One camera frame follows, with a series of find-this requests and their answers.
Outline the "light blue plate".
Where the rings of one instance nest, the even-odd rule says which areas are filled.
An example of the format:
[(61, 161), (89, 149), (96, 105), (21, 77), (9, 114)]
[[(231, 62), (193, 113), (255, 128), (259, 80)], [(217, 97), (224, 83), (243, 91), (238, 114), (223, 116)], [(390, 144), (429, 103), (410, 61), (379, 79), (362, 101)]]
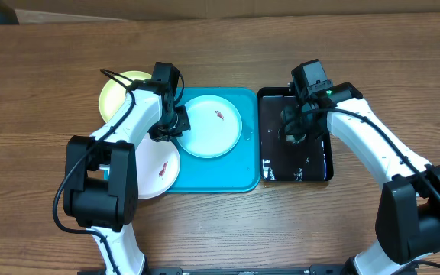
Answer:
[(190, 129), (177, 138), (189, 154), (215, 158), (228, 153), (239, 141), (242, 121), (239, 111), (227, 99), (201, 95), (185, 105)]

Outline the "pink plate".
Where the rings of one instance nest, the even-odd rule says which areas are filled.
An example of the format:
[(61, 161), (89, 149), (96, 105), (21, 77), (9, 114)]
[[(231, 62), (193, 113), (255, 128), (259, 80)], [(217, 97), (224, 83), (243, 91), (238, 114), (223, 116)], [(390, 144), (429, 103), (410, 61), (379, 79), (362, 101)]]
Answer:
[(172, 142), (156, 142), (144, 137), (135, 156), (140, 200), (165, 193), (176, 181), (180, 172), (180, 155)]

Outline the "green sponge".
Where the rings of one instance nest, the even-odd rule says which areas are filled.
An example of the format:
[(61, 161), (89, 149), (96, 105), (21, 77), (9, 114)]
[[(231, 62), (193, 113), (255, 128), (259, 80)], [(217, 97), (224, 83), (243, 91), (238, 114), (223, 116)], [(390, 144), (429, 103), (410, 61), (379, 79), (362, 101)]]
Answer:
[(304, 141), (306, 139), (306, 135), (302, 134), (302, 135), (287, 135), (286, 136), (286, 142), (291, 143), (291, 144), (299, 144), (302, 141)]

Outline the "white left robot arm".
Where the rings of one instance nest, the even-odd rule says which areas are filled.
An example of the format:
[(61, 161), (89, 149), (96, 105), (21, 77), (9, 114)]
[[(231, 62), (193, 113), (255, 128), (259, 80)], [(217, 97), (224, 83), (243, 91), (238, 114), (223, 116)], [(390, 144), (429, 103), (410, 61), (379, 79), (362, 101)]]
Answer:
[(145, 136), (168, 141), (189, 130), (186, 109), (175, 101), (178, 81), (134, 80), (112, 119), (90, 136), (73, 136), (66, 147), (65, 177), (55, 198), (53, 220), (65, 232), (58, 202), (75, 218), (78, 235), (91, 235), (106, 274), (144, 274), (146, 258), (134, 235), (138, 206), (136, 149)]

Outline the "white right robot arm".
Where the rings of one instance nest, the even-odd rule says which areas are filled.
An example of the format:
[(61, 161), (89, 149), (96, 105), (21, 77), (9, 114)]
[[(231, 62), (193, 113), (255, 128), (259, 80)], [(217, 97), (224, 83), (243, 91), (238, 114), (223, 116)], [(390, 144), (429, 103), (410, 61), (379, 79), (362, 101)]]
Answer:
[(440, 251), (440, 165), (410, 150), (374, 114), (350, 83), (291, 82), (298, 103), (284, 114), (279, 135), (346, 144), (379, 185), (376, 241), (349, 259), (343, 274), (397, 274)]

